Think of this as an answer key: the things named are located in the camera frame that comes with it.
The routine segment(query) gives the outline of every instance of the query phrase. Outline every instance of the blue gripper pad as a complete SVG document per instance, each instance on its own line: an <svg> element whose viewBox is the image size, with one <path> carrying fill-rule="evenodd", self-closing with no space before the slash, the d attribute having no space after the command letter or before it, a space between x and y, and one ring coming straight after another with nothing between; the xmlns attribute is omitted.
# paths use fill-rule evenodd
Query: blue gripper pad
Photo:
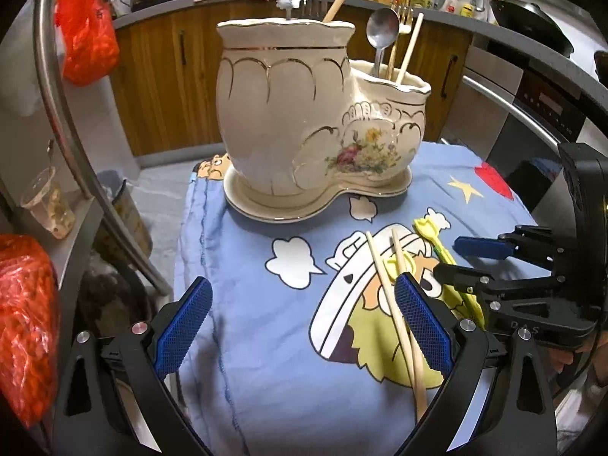
<svg viewBox="0 0 608 456"><path fill-rule="evenodd" d="M454 242L454 251L463 256L486 257L501 261L513 256L515 245L491 238L459 236Z"/></svg>
<svg viewBox="0 0 608 456"><path fill-rule="evenodd" d="M182 364L201 324L211 309L214 292L205 278L194 283L188 296L165 328L156 345L156 370L159 379L176 372Z"/></svg>
<svg viewBox="0 0 608 456"><path fill-rule="evenodd" d="M418 286L409 272L397 277L394 283L394 298L397 306L420 345L424 358L429 367L439 370L446 378L454 368L451 338L423 298L424 293L425 291ZM439 304L446 307L446 311L451 315L444 303Z"/></svg>

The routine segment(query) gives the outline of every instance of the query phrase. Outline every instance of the oven handle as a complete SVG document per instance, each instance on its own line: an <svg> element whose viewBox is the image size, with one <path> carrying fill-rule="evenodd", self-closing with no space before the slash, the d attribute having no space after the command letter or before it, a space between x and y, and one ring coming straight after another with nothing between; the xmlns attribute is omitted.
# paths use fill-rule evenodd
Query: oven handle
<svg viewBox="0 0 608 456"><path fill-rule="evenodd" d="M495 102L497 105L501 106L505 110L507 110L510 114L516 117L519 121L521 121L525 126L527 126L530 130L532 130L539 138L545 142L546 145L551 147L551 150L559 156L559 151L557 149L557 140L547 132L542 125L537 123L533 118L529 115L525 114L521 109L513 106L507 100L501 98L497 93L487 88L485 85L480 84L476 80L473 80L466 75L462 76L462 81L464 84L468 85L470 88L475 89L478 93L483 94L489 100Z"/></svg>

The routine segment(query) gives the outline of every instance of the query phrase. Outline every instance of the tiled floor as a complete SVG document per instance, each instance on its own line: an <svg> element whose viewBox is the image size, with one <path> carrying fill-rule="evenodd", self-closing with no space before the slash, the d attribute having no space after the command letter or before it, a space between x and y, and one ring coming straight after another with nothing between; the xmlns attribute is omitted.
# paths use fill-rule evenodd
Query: tiled floor
<svg viewBox="0 0 608 456"><path fill-rule="evenodd" d="M152 236L150 261L173 286L175 248L190 173L196 161L143 169L131 190Z"/></svg>

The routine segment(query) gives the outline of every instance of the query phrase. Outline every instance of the wooden cabinet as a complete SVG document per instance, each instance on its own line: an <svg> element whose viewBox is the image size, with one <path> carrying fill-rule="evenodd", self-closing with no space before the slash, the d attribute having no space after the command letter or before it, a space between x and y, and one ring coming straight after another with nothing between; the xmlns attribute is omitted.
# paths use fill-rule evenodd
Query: wooden cabinet
<svg viewBox="0 0 608 456"><path fill-rule="evenodd" d="M352 22L351 59L373 61L366 23L371 11L343 7L337 19ZM198 5L118 29L120 64L111 81L127 140L135 156L221 141L215 109L215 81L222 41L215 27L231 19L281 16L273 1ZM425 21L409 72L432 86L424 139L443 128L464 65L471 34ZM401 63L409 36L402 39Z"/></svg>

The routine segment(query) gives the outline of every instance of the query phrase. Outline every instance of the trash can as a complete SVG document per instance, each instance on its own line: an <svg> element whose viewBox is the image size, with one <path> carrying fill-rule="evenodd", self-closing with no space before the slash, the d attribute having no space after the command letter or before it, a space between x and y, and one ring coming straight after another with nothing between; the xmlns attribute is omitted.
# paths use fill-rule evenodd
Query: trash can
<svg viewBox="0 0 608 456"><path fill-rule="evenodd" d="M106 191L108 199L112 201L112 205L122 219L123 223L129 230L129 233L135 238L147 257L152 253L152 238L148 228L146 228L142 216L139 214L138 208L131 198L131 193L127 189L127 180L121 177L114 170L101 171L97 173L97 179ZM118 247L114 239L109 235L103 225L100 226L93 248L99 252L103 259L108 262L116 262L117 260L129 264L130 259Z"/></svg>

